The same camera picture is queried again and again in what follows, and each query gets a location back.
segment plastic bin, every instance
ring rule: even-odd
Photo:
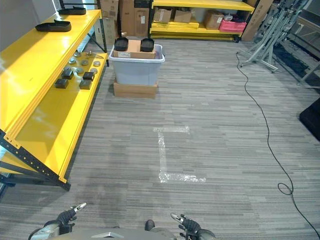
[[[155,59],[113,57],[114,46],[110,52],[116,82],[118,84],[155,85],[158,71],[165,61],[161,45],[155,44]]]
[[[245,30],[246,22],[234,22],[222,20],[219,30],[221,32],[242,33]]]

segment white tape marking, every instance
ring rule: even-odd
[[[188,126],[185,127],[155,127],[155,133],[158,133],[159,157],[160,157],[160,183],[167,183],[168,181],[183,181],[191,183],[205,183],[206,178],[197,178],[195,175],[183,174],[179,172],[167,172],[167,158],[166,158],[166,144],[163,133],[186,133],[190,134]]]

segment yellow shelving unit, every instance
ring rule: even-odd
[[[65,174],[108,54],[82,53],[74,57],[76,63],[67,63],[100,17],[100,10],[87,10],[86,15],[54,14],[45,22],[70,21],[72,29],[32,29],[1,52],[0,173],[27,174],[39,179],[30,183],[69,190]],[[88,60],[86,66],[80,64],[84,59]],[[100,66],[93,66],[93,61]],[[74,76],[66,89],[55,88],[65,66],[71,67]],[[83,73],[77,74],[76,67],[84,72],[97,69],[90,90],[79,88]]]
[[[190,7],[190,8],[210,8],[240,10],[253,13],[254,7],[241,1],[225,0],[153,0],[151,4],[151,16],[154,7]],[[188,23],[153,22],[153,17],[149,20],[149,35],[152,38],[179,38],[179,39],[208,39],[208,40],[233,40],[234,36],[241,36],[242,32],[221,32],[219,30],[207,30],[202,23],[194,27],[195,20],[192,19],[190,26]]]
[[[208,9],[230,9],[254,12],[255,8],[241,1],[223,0],[153,0],[152,8],[160,7],[189,7]]]
[[[0,129],[15,147],[21,145],[15,139],[19,131],[100,16],[100,10],[85,15],[56,13],[45,22],[69,21],[70,31],[33,28],[1,52]]]

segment white wall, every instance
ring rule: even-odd
[[[0,0],[0,51],[55,11],[52,0]]]

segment shelf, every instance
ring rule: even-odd
[[[232,35],[223,36],[223,35],[170,35],[165,33],[151,34],[153,39],[203,39],[203,40],[228,40],[233,41],[234,37]]]
[[[0,129],[17,149],[19,131],[100,16],[100,10],[87,10],[86,15],[56,13],[45,22],[70,21],[70,31],[33,28],[0,53]]]
[[[220,30],[207,30],[203,24],[199,25],[199,28],[187,28],[187,27],[180,27],[179,25],[159,25],[158,23],[152,23],[151,34],[165,34],[165,33],[177,33],[179,34],[192,34],[192,35],[198,35],[198,34],[215,34],[215,35],[238,35],[240,36],[242,32],[223,32]]]
[[[90,90],[79,88],[83,73],[74,74],[66,89],[58,89],[51,84],[45,97],[16,136],[16,140],[39,161],[59,175],[59,180],[62,182],[66,182],[64,176],[67,167],[108,57],[107,53],[99,53],[98,55],[103,59],[87,59],[82,53],[81,57],[76,58],[77,63],[68,64],[73,70],[75,67],[82,67],[84,72],[89,72],[91,68],[98,70]],[[89,61],[87,66],[80,65],[83,59]],[[95,67],[93,61],[100,61],[101,65]],[[4,154],[4,161],[10,160],[11,164],[15,166],[24,164],[15,156],[8,157],[8,155],[11,153]]]
[[[161,7],[190,7],[190,8],[208,8],[208,9],[230,9],[254,12],[255,8],[241,1],[223,1],[223,0],[153,0],[154,6]]]

